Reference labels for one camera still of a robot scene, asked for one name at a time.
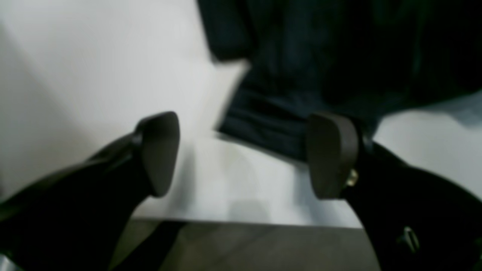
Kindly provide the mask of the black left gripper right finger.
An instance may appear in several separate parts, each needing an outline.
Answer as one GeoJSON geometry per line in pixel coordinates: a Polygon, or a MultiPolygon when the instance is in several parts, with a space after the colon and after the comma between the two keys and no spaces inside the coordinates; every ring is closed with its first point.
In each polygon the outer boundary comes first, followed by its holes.
{"type": "Polygon", "coordinates": [[[317,199],[343,199],[383,271],[480,271],[481,200],[408,165],[368,137],[355,119],[308,117],[306,153],[317,199]]]}

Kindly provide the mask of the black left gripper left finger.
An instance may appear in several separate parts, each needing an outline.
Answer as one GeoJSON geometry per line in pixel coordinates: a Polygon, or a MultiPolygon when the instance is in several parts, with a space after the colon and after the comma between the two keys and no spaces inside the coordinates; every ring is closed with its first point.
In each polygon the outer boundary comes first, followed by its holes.
{"type": "Polygon", "coordinates": [[[143,118],[90,158],[1,203],[1,255],[24,271],[107,271],[132,213],[170,190],[179,118],[143,118]]]}

